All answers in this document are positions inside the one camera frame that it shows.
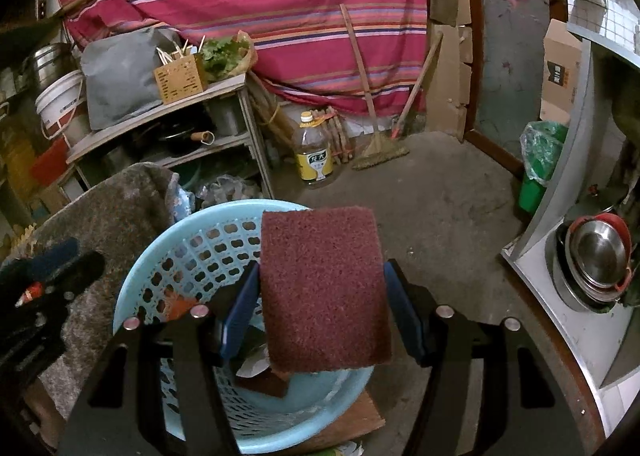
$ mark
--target white plastic bucket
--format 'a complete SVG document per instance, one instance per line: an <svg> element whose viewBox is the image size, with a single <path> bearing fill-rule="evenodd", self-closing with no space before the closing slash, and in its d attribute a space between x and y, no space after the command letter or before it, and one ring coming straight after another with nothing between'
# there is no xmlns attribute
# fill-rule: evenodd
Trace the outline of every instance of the white plastic bucket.
<svg viewBox="0 0 640 456"><path fill-rule="evenodd" d="M42 133L49 140L62 134L73 147L87 136L91 127L82 72L71 71L47 87L36 98L36 112L42 120Z"/></svg>

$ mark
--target chopsticks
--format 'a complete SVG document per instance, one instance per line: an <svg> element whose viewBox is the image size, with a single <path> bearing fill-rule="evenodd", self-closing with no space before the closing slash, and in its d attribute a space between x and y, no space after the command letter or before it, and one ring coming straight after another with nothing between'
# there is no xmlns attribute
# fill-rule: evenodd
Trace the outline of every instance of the chopsticks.
<svg viewBox="0 0 640 456"><path fill-rule="evenodd" d="M196 52L195 53L200 53L201 49L202 49L202 45L204 44L204 39L205 36L202 36L202 40L200 41L200 45L197 47ZM173 62L174 60L177 60L178 58L183 58L186 57L185 53L187 51L187 48L195 48L195 46L191 46L189 44L189 41L185 41L184 42L184 46L182 48L180 48L180 46L178 46L178 44L176 44L174 42L174 46L175 46L175 52L172 52L172 54L175 57L175 54L177 53L178 56L177 57L172 57L169 53L167 53L166 51L161 50L160 48L156 48L156 51L158 52L158 56L160 57L160 61L162 62L163 65L167 65L169 62Z"/></svg>

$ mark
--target metal screw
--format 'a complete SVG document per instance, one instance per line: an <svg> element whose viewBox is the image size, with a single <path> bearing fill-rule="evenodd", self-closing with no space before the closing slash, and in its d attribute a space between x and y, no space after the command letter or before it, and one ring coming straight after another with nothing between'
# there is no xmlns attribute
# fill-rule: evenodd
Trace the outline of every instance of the metal screw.
<svg viewBox="0 0 640 456"><path fill-rule="evenodd" d="M191 316L194 319L202 319L209 315L209 308L205 304L196 304L193 308L191 308Z"/></svg>
<svg viewBox="0 0 640 456"><path fill-rule="evenodd" d="M36 313L36 328L42 328L47 323L47 318L40 312Z"/></svg>
<svg viewBox="0 0 640 456"><path fill-rule="evenodd" d="M509 331L518 331L520 329L520 321L513 317L509 317L508 319L505 319L504 327Z"/></svg>
<svg viewBox="0 0 640 456"><path fill-rule="evenodd" d="M438 306L436 308L436 314L438 317L442 317L443 319L450 319L453 317L453 308L451 306L447 306L446 304L442 306Z"/></svg>
<svg viewBox="0 0 640 456"><path fill-rule="evenodd" d="M131 331L140 326L140 319L138 317L129 317L128 319L125 319L122 325L127 331Z"/></svg>

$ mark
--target concrete floor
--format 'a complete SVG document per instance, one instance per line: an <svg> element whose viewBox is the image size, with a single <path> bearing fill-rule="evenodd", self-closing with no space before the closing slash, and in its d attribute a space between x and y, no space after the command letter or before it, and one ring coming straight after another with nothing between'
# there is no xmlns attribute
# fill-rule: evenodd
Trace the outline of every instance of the concrete floor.
<svg viewBox="0 0 640 456"><path fill-rule="evenodd" d="M498 324L507 315L518 317L558 379L586 453L592 454L599 430L585 397L523 298L524 285L510 282L516 278L498 256L523 228L514 216L512 175L472 145L445 134L415 134L406 144L409 155L364 171L343 167L332 184L315 190L304 188L292 169L283 169L276 174L276 197L309 207L370 207L385 258L396 258L410 282L427 286L437 302L472 320ZM369 383L386 425L365 438L367 456L402 453L428 378L428 370L407 356L392 330L394 358L378 366ZM474 371L468 403L475 405L468 407L459 454L473 445L480 378Z"/></svg>

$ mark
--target gray bag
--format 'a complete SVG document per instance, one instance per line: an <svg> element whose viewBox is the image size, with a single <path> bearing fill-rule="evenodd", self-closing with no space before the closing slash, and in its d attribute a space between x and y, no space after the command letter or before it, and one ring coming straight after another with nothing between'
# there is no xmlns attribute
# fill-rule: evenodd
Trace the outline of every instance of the gray bag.
<svg viewBox="0 0 640 456"><path fill-rule="evenodd" d="M177 33L142 28L91 42L80 59L92 131L140 115L162 103L154 69L156 47L170 52Z"/></svg>

